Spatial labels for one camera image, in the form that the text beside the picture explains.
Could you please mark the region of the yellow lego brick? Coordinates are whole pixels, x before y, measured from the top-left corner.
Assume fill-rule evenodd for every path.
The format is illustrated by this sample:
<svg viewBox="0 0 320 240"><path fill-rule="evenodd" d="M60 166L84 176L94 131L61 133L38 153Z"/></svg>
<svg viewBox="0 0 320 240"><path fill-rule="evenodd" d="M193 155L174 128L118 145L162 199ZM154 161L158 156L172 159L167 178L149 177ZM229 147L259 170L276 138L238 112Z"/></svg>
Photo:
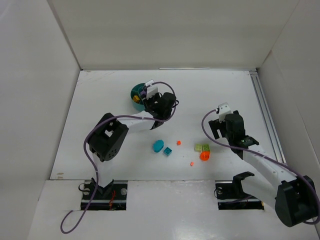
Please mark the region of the yellow lego brick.
<svg viewBox="0 0 320 240"><path fill-rule="evenodd" d="M133 100L135 103L137 103L137 104L139 104L140 101L141 101L141 99L139 98L138 95L134 95L133 98L132 98L132 100Z"/></svg>

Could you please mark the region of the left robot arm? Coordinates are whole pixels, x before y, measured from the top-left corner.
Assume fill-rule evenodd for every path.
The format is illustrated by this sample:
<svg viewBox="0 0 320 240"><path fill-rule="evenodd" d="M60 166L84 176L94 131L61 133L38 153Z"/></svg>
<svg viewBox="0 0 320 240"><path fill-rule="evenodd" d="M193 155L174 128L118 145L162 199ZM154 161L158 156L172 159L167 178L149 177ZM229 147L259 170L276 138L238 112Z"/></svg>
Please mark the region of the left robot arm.
<svg viewBox="0 0 320 240"><path fill-rule="evenodd" d="M96 174L90 183L93 196L105 199L112 192L114 180L107 178L106 172L112 168L112 159L119 153L127 134L154 130L170 120L175 113L179 101L174 90L160 93L158 84L165 83L150 81L132 89L132 100L143 105L143 111L118 116L106 113L85 138L83 148L88 146L97 159L90 159Z"/></svg>

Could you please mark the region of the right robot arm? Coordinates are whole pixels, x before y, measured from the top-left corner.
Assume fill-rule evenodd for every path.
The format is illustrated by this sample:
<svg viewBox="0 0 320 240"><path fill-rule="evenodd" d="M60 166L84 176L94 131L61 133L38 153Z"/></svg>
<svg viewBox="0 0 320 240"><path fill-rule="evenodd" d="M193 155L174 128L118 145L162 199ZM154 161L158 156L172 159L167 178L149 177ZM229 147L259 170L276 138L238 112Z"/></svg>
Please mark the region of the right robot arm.
<svg viewBox="0 0 320 240"><path fill-rule="evenodd" d="M259 142L246 134L243 117L237 110L231 111L224 103L214 110L218 118L208 122L214 143L225 138L224 147L231 149L242 161L255 168L262 176L246 171L235 175L219 199L238 199L251 196L275 210L279 220L287 227L320 222L320 199L313 180L303 176L284 163L266 154Z"/></svg>

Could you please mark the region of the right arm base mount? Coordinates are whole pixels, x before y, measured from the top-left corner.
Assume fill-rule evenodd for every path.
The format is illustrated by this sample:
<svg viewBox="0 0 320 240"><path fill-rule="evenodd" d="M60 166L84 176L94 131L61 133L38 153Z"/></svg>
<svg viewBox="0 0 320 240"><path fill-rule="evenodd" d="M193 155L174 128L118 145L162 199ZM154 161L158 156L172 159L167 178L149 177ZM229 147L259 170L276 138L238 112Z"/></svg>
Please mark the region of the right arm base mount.
<svg viewBox="0 0 320 240"><path fill-rule="evenodd" d="M216 180L213 195L217 198L219 210L264 210L264 204L256 197L243 191L242 181L254 176L246 171L237 174L232 180Z"/></svg>

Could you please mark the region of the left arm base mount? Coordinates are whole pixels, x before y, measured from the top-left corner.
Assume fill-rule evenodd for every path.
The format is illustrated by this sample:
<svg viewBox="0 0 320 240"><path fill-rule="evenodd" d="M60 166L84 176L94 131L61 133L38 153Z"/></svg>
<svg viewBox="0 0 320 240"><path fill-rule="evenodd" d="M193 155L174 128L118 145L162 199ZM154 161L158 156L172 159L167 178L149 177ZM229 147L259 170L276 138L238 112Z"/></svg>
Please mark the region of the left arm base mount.
<svg viewBox="0 0 320 240"><path fill-rule="evenodd" d="M85 181L78 186L82 193L80 209L85 210L96 186L95 180ZM127 208L127 180L113 180L106 187L98 187L88 211L125 211Z"/></svg>

